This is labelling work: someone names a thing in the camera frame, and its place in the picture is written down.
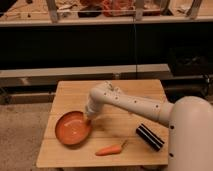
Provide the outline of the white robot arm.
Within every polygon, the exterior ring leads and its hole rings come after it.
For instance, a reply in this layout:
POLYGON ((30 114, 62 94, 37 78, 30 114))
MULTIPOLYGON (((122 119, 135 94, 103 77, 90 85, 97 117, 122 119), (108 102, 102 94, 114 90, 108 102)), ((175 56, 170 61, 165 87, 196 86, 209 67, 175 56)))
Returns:
POLYGON ((110 82, 89 91, 85 106, 89 119, 105 104, 141 115, 169 129, 167 171, 213 171, 213 106, 196 96, 175 103, 120 93, 110 82))

